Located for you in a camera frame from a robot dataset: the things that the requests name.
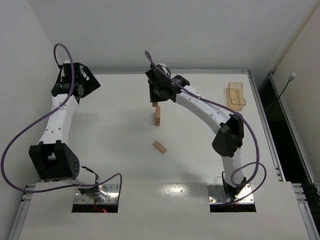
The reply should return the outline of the wood block seven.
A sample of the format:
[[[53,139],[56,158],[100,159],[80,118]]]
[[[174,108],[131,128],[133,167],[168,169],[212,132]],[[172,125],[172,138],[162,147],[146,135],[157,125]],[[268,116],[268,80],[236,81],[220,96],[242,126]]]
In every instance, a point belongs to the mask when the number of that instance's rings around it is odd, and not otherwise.
[[[160,126],[161,122],[161,107],[156,106],[155,107],[155,114],[154,114],[154,124],[155,126]]]

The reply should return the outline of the wood block five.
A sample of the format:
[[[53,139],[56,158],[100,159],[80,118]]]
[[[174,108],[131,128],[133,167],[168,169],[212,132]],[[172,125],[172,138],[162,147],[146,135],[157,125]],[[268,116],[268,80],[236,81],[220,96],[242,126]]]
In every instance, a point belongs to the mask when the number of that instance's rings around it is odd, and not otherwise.
[[[159,141],[154,141],[153,145],[162,153],[164,154],[167,151],[167,148],[164,147]]]

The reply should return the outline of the clear amber plastic box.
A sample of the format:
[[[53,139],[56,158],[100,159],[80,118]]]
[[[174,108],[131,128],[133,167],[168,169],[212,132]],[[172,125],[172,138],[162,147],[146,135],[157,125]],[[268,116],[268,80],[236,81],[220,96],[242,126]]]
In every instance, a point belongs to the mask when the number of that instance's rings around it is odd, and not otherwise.
[[[228,107],[234,111],[242,111],[246,106],[246,100],[243,95],[243,84],[241,82],[229,82],[226,93]]]

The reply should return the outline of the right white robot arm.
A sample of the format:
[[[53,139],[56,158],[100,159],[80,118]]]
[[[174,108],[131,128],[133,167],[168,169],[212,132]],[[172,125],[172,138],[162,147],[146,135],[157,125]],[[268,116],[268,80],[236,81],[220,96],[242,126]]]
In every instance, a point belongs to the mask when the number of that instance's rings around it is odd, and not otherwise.
[[[241,147],[244,138],[244,123],[235,114],[215,107],[200,100],[201,95],[190,82],[176,75],[169,80],[156,68],[151,68],[145,75],[148,78],[150,100],[152,102],[172,102],[185,107],[214,132],[212,148],[221,156],[224,169],[222,178],[225,194],[235,199],[247,178],[242,171]]]

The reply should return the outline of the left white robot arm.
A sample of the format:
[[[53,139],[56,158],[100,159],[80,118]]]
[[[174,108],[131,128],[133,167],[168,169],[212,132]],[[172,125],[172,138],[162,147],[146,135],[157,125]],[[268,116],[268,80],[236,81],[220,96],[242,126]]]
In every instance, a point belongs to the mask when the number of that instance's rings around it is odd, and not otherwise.
[[[76,184],[82,194],[97,194],[99,176],[86,166],[69,148],[72,118],[80,99],[101,85],[89,68],[79,62],[62,64],[58,79],[51,90],[54,111],[48,118],[38,144],[29,148],[29,156],[43,181]]]

